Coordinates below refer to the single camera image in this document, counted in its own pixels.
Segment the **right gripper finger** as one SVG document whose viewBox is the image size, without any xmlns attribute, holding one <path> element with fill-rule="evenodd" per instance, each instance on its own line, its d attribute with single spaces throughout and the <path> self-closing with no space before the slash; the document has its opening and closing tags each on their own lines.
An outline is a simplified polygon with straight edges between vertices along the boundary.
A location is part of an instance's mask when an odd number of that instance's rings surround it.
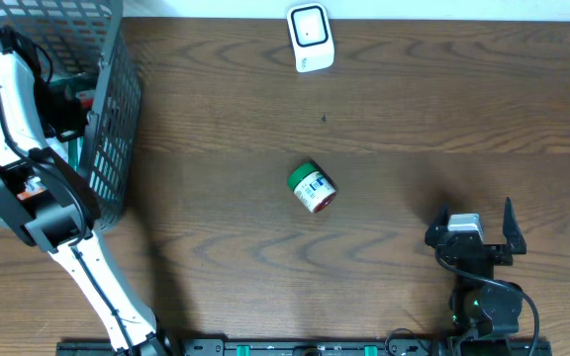
<svg viewBox="0 0 570 356">
<path fill-rule="evenodd" d="M 439 245 L 440 241 L 447 234 L 448 222 L 448 205 L 442 205 L 425 233 L 425 244 L 427 246 L 436 247 Z"/>
<path fill-rule="evenodd" d="M 513 202 L 510 197 L 507 197 L 505 201 L 503 235 L 508 246 L 525 246 L 523 233 L 517 222 Z"/>
</svg>

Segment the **green lid jar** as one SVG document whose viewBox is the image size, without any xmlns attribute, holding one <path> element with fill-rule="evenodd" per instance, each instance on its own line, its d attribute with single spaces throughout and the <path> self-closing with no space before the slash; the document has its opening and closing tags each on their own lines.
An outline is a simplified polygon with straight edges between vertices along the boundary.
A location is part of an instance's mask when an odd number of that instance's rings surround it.
<svg viewBox="0 0 570 356">
<path fill-rule="evenodd" d="M 320 168 L 305 162 L 287 178 L 287 186 L 312 213 L 324 209 L 336 196 L 336 189 Z"/>
</svg>

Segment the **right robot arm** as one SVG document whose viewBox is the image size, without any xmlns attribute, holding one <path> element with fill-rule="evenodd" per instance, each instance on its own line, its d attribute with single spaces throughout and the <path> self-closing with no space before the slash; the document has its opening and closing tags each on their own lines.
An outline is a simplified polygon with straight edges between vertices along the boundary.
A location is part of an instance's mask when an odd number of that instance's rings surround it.
<svg viewBox="0 0 570 356">
<path fill-rule="evenodd" d="M 455 275 L 449 299 L 454 333 L 433 350 L 441 355 L 512 355 L 507 338 L 520 330 L 524 292 L 497 280 L 497 266 L 511 266 L 526 253 L 512 201 L 505 201 L 503 243 L 486 243 L 477 214 L 452 214 L 442 206 L 425 234 L 434 258 Z"/>
</svg>

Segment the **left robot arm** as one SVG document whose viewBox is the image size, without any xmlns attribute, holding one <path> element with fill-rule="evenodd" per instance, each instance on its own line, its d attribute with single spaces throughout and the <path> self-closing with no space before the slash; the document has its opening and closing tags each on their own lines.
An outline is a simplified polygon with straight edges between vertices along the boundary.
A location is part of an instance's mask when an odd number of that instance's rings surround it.
<svg viewBox="0 0 570 356">
<path fill-rule="evenodd" d="M 178 355 L 153 310 L 133 290 L 94 227 L 95 194 L 68 164 L 62 144 L 88 125 L 76 97 L 42 76 L 48 54 L 0 28 L 0 218 L 74 280 L 104 324 L 117 355 Z"/>
</svg>

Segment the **white barcode scanner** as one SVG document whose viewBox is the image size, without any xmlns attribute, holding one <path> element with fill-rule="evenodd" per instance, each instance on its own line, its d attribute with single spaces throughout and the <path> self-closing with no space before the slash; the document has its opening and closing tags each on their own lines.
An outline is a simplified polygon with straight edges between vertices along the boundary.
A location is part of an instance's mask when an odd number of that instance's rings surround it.
<svg viewBox="0 0 570 356">
<path fill-rule="evenodd" d="M 297 5 L 286 15 L 299 73 L 329 68 L 333 65 L 335 48 L 326 8 L 316 2 Z"/>
</svg>

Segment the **green sponge pack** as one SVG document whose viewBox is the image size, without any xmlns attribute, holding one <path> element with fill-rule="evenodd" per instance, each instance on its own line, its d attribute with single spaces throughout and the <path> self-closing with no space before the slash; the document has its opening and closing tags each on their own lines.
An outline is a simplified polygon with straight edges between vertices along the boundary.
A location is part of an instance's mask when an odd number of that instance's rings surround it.
<svg viewBox="0 0 570 356">
<path fill-rule="evenodd" d="M 71 90 L 73 91 L 73 93 L 75 94 L 75 96 L 81 100 L 81 102 L 83 104 L 83 108 L 86 110 L 87 120 L 88 120 L 88 125 L 89 125 L 88 113 L 91 111 L 92 106 L 93 106 L 94 97 L 95 97 L 95 93 L 96 93 L 96 81 L 97 81 L 97 77 L 95 75 L 79 74 L 76 76 L 61 78 L 59 80 L 53 81 L 48 86 L 48 88 L 49 87 L 64 87 L 64 86 L 70 87 Z M 78 143 L 78 141 L 80 139 L 81 139 L 81 137 L 76 138 L 76 139 L 71 140 L 71 141 Z M 63 143 L 65 145 L 65 147 L 68 147 L 68 144 L 70 143 L 70 141 L 60 141 L 60 143 Z"/>
</svg>

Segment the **grey plastic mesh basket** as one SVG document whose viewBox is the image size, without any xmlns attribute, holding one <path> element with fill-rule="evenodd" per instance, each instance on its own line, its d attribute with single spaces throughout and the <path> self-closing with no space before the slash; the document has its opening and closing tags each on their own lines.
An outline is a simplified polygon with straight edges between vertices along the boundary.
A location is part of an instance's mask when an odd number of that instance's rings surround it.
<svg viewBox="0 0 570 356">
<path fill-rule="evenodd" d="M 43 78 L 95 82 L 77 171 L 96 194 L 103 231 L 123 212 L 142 99 L 122 17 L 121 0 L 0 0 L 0 28 L 10 26 L 42 48 Z"/>
</svg>

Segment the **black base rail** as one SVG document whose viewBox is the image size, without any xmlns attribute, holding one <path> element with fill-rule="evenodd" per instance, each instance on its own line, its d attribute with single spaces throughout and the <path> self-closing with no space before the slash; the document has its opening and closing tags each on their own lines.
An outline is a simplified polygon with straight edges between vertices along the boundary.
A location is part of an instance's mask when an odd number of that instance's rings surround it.
<svg viewBox="0 0 570 356">
<path fill-rule="evenodd" d="M 528 355 L 530 340 L 464 341 L 456 353 L 452 338 L 448 340 L 403 337 L 380 340 L 303 340 L 252 341 L 206 338 L 184 340 L 179 351 L 188 356 L 417 356 L 417 355 Z M 65 341 L 55 347 L 55 355 L 118 355 L 108 341 Z"/>
</svg>

